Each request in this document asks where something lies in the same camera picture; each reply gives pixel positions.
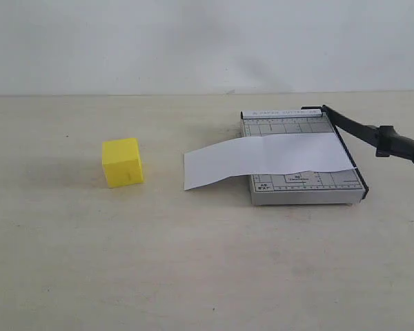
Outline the white paper sheet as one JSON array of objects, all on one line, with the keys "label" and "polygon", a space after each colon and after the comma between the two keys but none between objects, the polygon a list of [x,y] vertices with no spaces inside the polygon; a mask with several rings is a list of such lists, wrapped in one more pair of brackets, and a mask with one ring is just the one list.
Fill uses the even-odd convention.
[{"label": "white paper sheet", "polygon": [[270,134],[216,143],[184,155],[184,189],[252,174],[339,172],[355,166],[332,132]]}]

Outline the black cutter blade lever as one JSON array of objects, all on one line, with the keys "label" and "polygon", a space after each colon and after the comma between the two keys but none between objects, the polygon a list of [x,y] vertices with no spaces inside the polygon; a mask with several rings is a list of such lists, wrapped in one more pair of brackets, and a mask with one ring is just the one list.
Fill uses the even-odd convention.
[{"label": "black cutter blade lever", "polygon": [[331,123],[376,148],[376,157],[399,157],[414,164],[414,140],[397,133],[393,126],[367,126],[340,114],[326,105]]}]

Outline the yellow foam cube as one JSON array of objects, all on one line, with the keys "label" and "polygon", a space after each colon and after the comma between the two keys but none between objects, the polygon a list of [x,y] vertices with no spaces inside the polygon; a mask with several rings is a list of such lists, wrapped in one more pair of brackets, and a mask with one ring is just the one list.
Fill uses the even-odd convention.
[{"label": "yellow foam cube", "polygon": [[103,171],[109,188],[144,182],[136,138],[104,141],[101,155]]}]

